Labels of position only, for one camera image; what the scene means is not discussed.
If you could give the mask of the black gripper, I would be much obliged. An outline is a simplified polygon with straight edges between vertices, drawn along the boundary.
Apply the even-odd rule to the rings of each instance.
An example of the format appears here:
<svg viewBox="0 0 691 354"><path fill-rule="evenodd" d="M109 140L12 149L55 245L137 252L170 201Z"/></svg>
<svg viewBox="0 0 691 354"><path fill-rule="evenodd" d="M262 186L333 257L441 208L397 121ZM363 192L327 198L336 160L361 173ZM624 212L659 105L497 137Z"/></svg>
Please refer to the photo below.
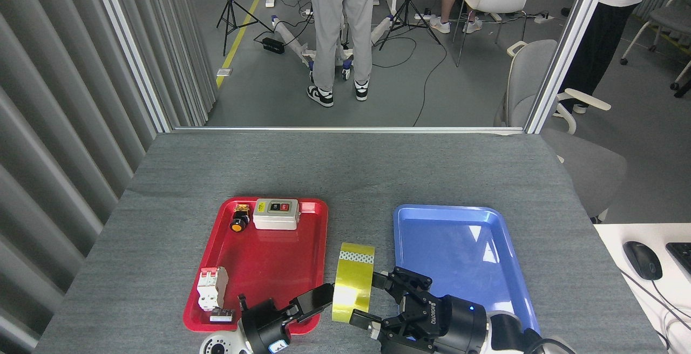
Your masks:
<svg viewBox="0 0 691 354"><path fill-rule="evenodd" d="M252 353L275 353L281 348L271 349L276 342L286 347L290 336L286 324L291 321L303 322L323 312L333 302L335 286L324 283L309 290L289 302L287 307L279 310L274 300L269 298L248 307L245 295L238 295L239 310L242 315L239 329L243 330Z"/></svg>
<svg viewBox="0 0 691 354"><path fill-rule="evenodd" d="M382 319L355 309L349 324L367 330L371 339L380 342L381 353L480 353L488 330L485 308L451 295L433 297L431 285L431 278L401 267L374 272L372 286L387 291L401 313ZM421 317L406 312L407 305L428 312L429 339L413 337L410 325Z"/></svg>

